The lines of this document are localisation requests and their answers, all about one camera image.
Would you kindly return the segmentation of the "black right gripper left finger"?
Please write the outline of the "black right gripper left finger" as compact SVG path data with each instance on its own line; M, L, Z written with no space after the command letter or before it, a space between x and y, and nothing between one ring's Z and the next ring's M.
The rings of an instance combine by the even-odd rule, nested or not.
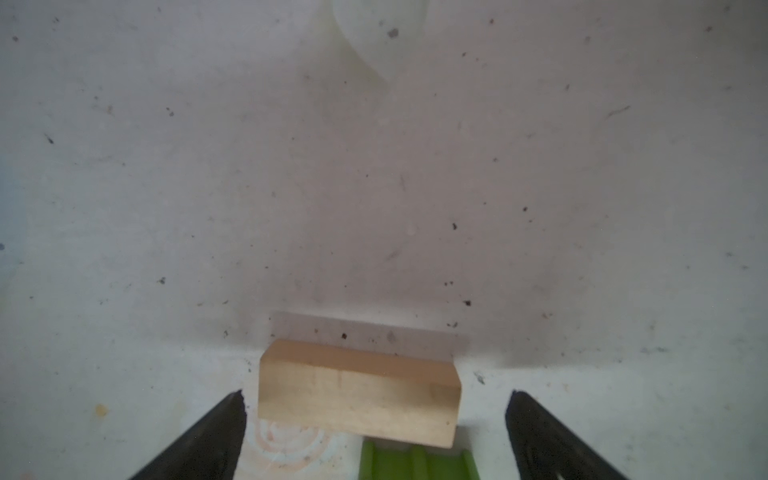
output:
M241 390L225 396L131 480L232 480L247 428Z

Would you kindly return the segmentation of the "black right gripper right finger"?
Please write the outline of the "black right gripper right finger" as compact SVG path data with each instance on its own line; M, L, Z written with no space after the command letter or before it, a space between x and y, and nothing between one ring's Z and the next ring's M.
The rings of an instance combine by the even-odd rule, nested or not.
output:
M512 392L505 423L523 480L626 480L624 474L524 391Z

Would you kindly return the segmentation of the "natural wood block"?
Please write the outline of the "natural wood block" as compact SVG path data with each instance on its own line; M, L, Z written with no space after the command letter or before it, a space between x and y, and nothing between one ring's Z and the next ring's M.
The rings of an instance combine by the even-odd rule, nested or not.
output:
M262 420L453 446L462 383L450 362L277 340L259 361Z

